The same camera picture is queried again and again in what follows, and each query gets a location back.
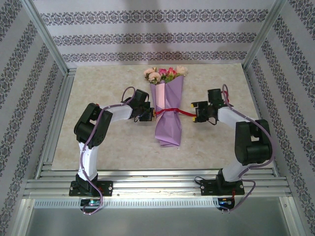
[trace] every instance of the purple wire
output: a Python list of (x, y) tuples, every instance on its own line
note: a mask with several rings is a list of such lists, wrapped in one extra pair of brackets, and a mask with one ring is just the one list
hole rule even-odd
[(254, 180), (249, 180), (249, 179), (242, 179), (242, 176), (243, 174), (245, 174), (247, 171), (249, 171), (250, 169), (255, 169), (255, 168), (259, 168), (259, 167), (264, 167), (264, 166), (267, 166), (269, 165), (274, 159), (275, 159), (275, 149), (276, 149), (276, 144), (273, 140), (273, 138), (270, 136), (270, 134), (267, 132), (267, 130), (262, 127), (260, 124), (258, 124), (255, 120), (247, 117), (246, 115), (242, 114), (241, 112), (235, 110), (230, 104), (229, 102), (227, 101), (227, 97), (226, 97), (226, 94), (225, 92), (228, 94), (228, 88), (226, 86), (226, 84), (223, 84), (222, 86), (222, 94), (223, 94), (223, 97), (224, 97), (224, 102), (226, 103), (226, 105), (231, 109), (231, 111), (233, 111), (234, 113), (238, 114), (239, 116), (243, 117), (244, 119), (250, 121), (251, 123), (255, 124), (258, 128), (261, 129), (262, 132), (265, 133), (265, 135), (268, 137), (269, 141), (270, 141), (270, 144), (271, 144), (271, 149), (272, 149), (272, 154), (271, 154), (271, 158), (269, 159), (269, 161), (267, 161), (266, 163), (264, 164), (261, 164), (261, 165), (255, 165), (255, 166), (249, 166), (247, 167), (247, 169), (243, 170), (239, 175), (238, 175), (238, 178), (240, 178), (241, 181), (243, 182), (252, 182), (253, 183), (253, 186), (252, 186), (252, 189), (248, 192), (248, 194), (231, 210), (226, 210), (224, 212), (231, 212), (231, 211), (234, 211), (236, 210), (246, 199), (247, 197), (252, 193), (252, 191), (255, 189), (256, 187), (256, 182)]
[(83, 146), (83, 148), (82, 148), (82, 152), (81, 152), (81, 156), (80, 156), (80, 166), (81, 166), (82, 173), (83, 173), (84, 177), (87, 179), (87, 182), (89, 182), (89, 184), (92, 185), (92, 187), (93, 187), (93, 188), (99, 193), (99, 195), (100, 195), (100, 204), (99, 204), (99, 206), (98, 206), (94, 211), (92, 211), (92, 212), (90, 212), (90, 213), (87, 213), (87, 212), (84, 211), (84, 209), (85, 209), (85, 206), (84, 206), (84, 207), (83, 207), (83, 214), (92, 215), (92, 214), (98, 212), (98, 211), (102, 208), (102, 206), (103, 206), (103, 194), (102, 194), (102, 192), (92, 183), (92, 181), (90, 181), (90, 179), (89, 179), (87, 173), (86, 173), (85, 170), (84, 170), (84, 166), (83, 166), (83, 154), (84, 154), (84, 152), (85, 152), (85, 150), (86, 150), (87, 145), (89, 144), (89, 142), (91, 141), (92, 137), (94, 136), (94, 134), (95, 134), (95, 132), (96, 132), (96, 128), (97, 128), (97, 126), (98, 126), (98, 123), (99, 123), (99, 121), (100, 121), (100, 118), (102, 117), (103, 112), (104, 112), (105, 110), (111, 108), (111, 107), (121, 107), (121, 106), (127, 105), (127, 104), (134, 98), (134, 95), (135, 95), (135, 93), (136, 93), (136, 89), (135, 89), (134, 87), (131, 87), (131, 86), (130, 86), (130, 87), (128, 87), (128, 88), (125, 89), (125, 91), (124, 91), (124, 93), (123, 93), (122, 101), (124, 100), (124, 95), (125, 95), (125, 93), (126, 93), (126, 91), (127, 91), (128, 89), (133, 89), (133, 95), (132, 95), (131, 99), (129, 99), (126, 103), (115, 104), (115, 105), (107, 106), (107, 107), (104, 107), (104, 108), (100, 111), (100, 113), (99, 113), (99, 115), (98, 115), (98, 118), (97, 118), (97, 121), (96, 121), (96, 124), (95, 124), (95, 126), (94, 126), (94, 128), (93, 128), (93, 130), (92, 130), (92, 133), (90, 134), (88, 140), (85, 142), (85, 144), (84, 144), (84, 146)]

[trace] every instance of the purple cable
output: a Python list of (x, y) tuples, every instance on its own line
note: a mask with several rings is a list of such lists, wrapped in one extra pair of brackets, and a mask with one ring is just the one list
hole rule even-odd
[(249, 180), (249, 179), (242, 179), (242, 176), (243, 174), (245, 174), (247, 171), (249, 171), (250, 169), (255, 169), (255, 168), (259, 168), (259, 167), (264, 167), (264, 166), (267, 166), (269, 165), (274, 159), (275, 159), (275, 149), (276, 149), (276, 144), (273, 140), (273, 138), (270, 136), (270, 134), (267, 132), (267, 130), (262, 127), (260, 124), (258, 124), (255, 120), (247, 117), (246, 115), (240, 113), (239, 111), (235, 110), (230, 104), (229, 102), (227, 101), (227, 97), (226, 97), (226, 94), (225, 92), (228, 94), (228, 88), (226, 86), (226, 84), (224, 84), (222, 86), (222, 94), (223, 94), (223, 97), (224, 97), (224, 102), (226, 103), (226, 105), (231, 109), (231, 111), (235, 112), (236, 114), (238, 114), (239, 116), (243, 117), (244, 119), (250, 121), (251, 123), (255, 124), (258, 128), (261, 129), (262, 132), (265, 133), (265, 135), (268, 137), (269, 141), (270, 141), (270, 144), (271, 144), (271, 149), (272, 149), (272, 154), (271, 154), (271, 158), (269, 159), (269, 161), (267, 161), (266, 163), (264, 164), (261, 164), (261, 165), (255, 165), (255, 166), (249, 166), (247, 167), (247, 169), (243, 170), (239, 175), (238, 175), (238, 178), (240, 178), (241, 181), (243, 182), (252, 182), (253, 183), (253, 186), (252, 186), (252, 189), (248, 192), (248, 194), (231, 210), (226, 210), (226, 211), (223, 211), (223, 212), (231, 212), (231, 211), (234, 211), (236, 210), (246, 199), (247, 197), (252, 193), (252, 191), (255, 189), (256, 187), (256, 182), (254, 180)]
[(92, 214), (98, 212), (98, 211), (101, 209), (101, 207), (103, 206), (103, 194), (102, 194), (102, 192), (90, 181), (90, 179), (89, 179), (87, 173), (86, 173), (85, 170), (84, 170), (84, 166), (83, 166), (83, 154), (84, 154), (84, 152), (85, 152), (85, 150), (86, 150), (87, 145), (89, 144), (89, 142), (91, 141), (92, 137), (94, 136), (94, 134), (95, 134), (95, 132), (96, 132), (96, 128), (97, 128), (97, 126), (98, 126), (98, 123), (99, 123), (99, 121), (100, 121), (100, 118), (102, 117), (103, 112), (104, 112), (105, 110), (111, 108), (111, 107), (121, 107), (121, 106), (127, 105), (127, 104), (134, 98), (134, 95), (135, 95), (135, 93), (136, 93), (136, 89), (135, 89), (134, 87), (128, 87), (128, 88), (125, 89), (125, 91), (124, 91), (124, 93), (123, 93), (122, 101), (124, 100), (124, 95), (125, 95), (125, 93), (126, 93), (126, 91), (127, 91), (128, 89), (133, 89), (133, 95), (132, 95), (131, 99), (129, 99), (126, 103), (115, 104), (115, 105), (107, 106), (107, 107), (104, 107), (104, 108), (100, 111), (100, 113), (99, 113), (99, 115), (98, 115), (98, 118), (97, 118), (97, 121), (96, 121), (96, 124), (95, 124), (95, 126), (94, 126), (94, 128), (93, 128), (93, 130), (92, 130), (92, 133), (90, 134), (88, 140), (85, 142), (85, 144), (84, 144), (84, 146), (83, 146), (83, 148), (82, 148), (82, 152), (81, 152), (81, 156), (80, 156), (80, 166), (81, 166), (81, 169), (82, 169), (82, 173), (83, 173), (84, 177), (87, 179), (87, 182), (89, 182), (89, 184), (92, 185), (92, 187), (93, 187), (93, 188), (99, 193), (99, 195), (100, 195), (100, 204), (99, 204), (99, 206), (98, 206), (94, 211), (92, 211), (92, 212), (90, 212), (90, 213), (86, 213), (86, 212), (84, 211), (84, 209), (85, 209), (85, 206), (84, 206), (84, 207), (83, 207), (83, 214), (92, 215)]

